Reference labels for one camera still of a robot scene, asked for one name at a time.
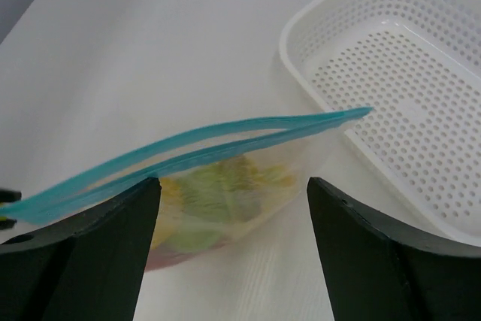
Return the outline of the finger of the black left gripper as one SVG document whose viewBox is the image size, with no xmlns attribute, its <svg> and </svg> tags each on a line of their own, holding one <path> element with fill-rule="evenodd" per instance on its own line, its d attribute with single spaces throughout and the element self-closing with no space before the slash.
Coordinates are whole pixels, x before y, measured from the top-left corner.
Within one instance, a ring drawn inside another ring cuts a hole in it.
<svg viewBox="0 0 481 321">
<path fill-rule="evenodd" d="M 0 201 L 19 201 L 21 192 L 10 189 L 0 189 Z"/>
<path fill-rule="evenodd" d="M 12 229 L 16 225 L 16 220 L 5 217 L 0 218 L 0 229 Z"/>
</svg>

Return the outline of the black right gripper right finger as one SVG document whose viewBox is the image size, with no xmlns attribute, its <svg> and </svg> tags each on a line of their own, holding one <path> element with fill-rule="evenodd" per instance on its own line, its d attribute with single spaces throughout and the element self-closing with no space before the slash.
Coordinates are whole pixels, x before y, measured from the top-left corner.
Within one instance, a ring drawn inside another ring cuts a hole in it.
<svg viewBox="0 0 481 321">
<path fill-rule="evenodd" d="M 410 226 L 320 177 L 310 217 L 336 320 L 478 320 L 480 248 Z"/>
</svg>

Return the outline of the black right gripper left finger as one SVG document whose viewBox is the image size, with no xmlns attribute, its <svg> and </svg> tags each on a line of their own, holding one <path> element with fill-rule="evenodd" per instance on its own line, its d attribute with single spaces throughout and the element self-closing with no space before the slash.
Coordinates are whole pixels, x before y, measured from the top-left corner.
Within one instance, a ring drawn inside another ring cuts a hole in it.
<svg viewBox="0 0 481 321">
<path fill-rule="evenodd" d="M 3 320 L 131 320 L 159 210 L 147 178 L 1 245 Z"/>
</svg>

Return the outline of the clear zip top bag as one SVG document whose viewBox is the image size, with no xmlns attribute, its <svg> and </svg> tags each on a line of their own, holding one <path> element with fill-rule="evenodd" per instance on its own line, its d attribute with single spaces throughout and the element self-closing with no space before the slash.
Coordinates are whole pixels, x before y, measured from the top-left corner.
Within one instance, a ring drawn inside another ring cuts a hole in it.
<svg viewBox="0 0 481 321">
<path fill-rule="evenodd" d="M 23 201 L 2 201 L 1 227 L 46 226 L 154 177 L 162 190 L 146 268 L 177 265 L 239 240 L 295 200 L 339 135 L 370 112 L 360 107 L 191 129 Z"/>
</svg>

